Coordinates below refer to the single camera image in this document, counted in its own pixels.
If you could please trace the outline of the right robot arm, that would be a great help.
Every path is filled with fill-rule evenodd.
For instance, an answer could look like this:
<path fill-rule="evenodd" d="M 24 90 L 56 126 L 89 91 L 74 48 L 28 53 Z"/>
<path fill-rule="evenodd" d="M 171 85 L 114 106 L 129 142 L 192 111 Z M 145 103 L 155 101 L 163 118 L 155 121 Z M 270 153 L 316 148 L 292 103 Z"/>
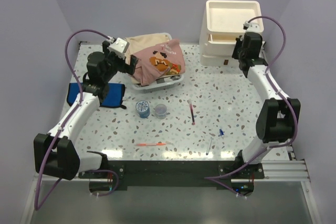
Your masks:
<path fill-rule="evenodd" d="M 256 136 L 238 154 L 234 173 L 246 178 L 252 165 L 261 163 L 273 149 L 290 145 L 297 136 L 301 103 L 285 94 L 272 77 L 266 60 L 260 57 L 262 36 L 247 31 L 236 39 L 233 58 L 264 102 L 256 121 Z"/>

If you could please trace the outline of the pink printed t-shirt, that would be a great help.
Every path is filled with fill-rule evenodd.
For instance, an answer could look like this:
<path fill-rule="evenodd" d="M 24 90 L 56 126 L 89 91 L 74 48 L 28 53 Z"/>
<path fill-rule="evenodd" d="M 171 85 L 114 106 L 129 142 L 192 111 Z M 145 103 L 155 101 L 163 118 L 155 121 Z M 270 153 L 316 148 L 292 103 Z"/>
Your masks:
<path fill-rule="evenodd" d="M 132 54 L 138 59 L 132 77 L 148 86 L 163 76 L 177 76 L 185 72 L 185 60 L 178 39 L 158 43 Z"/>

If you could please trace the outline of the white drawer cabinet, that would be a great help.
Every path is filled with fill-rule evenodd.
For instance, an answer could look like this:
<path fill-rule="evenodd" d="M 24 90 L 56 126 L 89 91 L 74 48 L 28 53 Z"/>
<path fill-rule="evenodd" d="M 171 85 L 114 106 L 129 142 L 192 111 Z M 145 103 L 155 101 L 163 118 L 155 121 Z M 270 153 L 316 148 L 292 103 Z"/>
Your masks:
<path fill-rule="evenodd" d="M 207 0 L 199 36 L 201 64 L 237 67 L 238 61 L 232 58 L 236 38 L 244 34 L 244 22 L 260 15 L 257 1 Z"/>

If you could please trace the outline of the orange pen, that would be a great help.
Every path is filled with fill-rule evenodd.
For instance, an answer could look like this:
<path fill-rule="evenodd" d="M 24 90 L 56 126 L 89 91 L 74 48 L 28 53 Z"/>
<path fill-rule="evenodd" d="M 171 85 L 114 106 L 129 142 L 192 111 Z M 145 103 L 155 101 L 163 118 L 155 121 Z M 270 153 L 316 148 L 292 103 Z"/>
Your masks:
<path fill-rule="evenodd" d="M 145 147 L 145 146 L 164 146 L 166 145 L 166 143 L 139 143 L 139 144 L 136 144 L 136 146 L 142 146 L 142 147 Z"/>

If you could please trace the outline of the white laundry basket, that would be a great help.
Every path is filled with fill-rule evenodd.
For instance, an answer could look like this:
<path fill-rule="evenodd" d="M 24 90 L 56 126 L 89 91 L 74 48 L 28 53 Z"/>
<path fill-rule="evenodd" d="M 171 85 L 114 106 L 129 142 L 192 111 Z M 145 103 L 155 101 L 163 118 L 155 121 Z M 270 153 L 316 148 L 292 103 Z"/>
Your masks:
<path fill-rule="evenodd" d="M 142 86 L 131 76 L 133 88 L 141 92 L 151 92 L 155 90 L 161 90 L 165 88 L 171 88 L 177 83 L 181 82 L 184 78 L 183 74 L 177 76 L 163 76 L 148 86 Z"/>

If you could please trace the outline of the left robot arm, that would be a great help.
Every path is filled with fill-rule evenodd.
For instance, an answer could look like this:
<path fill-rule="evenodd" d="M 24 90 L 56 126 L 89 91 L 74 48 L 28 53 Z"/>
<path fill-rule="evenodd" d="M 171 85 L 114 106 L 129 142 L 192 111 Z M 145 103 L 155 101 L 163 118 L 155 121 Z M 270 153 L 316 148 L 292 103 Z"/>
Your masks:
<path fill-rule="evenodd" d="M 47 134 L 39 133 L 34 139 L 36 172 L 66 180 L 86 171 L 91 171 L 97 178 L 108 174 L 106 155 L 91 151 L 80 155 L 75 140 L 106 99 L 112 77 L 118 72 L 134 74 L 138 60 L 135 56 L 125 55 L 128 47 L 126 40 L 110 38 L 102 43 L 102 51 L 88 56 L 87 72 L 79 83 L 74 103 Z"/>

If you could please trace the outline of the magenta pen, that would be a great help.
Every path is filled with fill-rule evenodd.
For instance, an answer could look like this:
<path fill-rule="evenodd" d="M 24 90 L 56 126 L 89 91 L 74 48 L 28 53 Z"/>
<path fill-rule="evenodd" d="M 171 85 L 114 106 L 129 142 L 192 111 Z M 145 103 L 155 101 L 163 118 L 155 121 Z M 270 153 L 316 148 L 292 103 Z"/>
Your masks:
<path fill-rule="evenodd" d="M 194 112 L 193 112 L 193 105 L 192 105 L 192 100 L 188 99 L 188 105 L 190 107 L 190 112 L 191 112 L 191 118 L 192 118 L 192 125 L 195 125 L 195 118 L 194 118 Z"/>

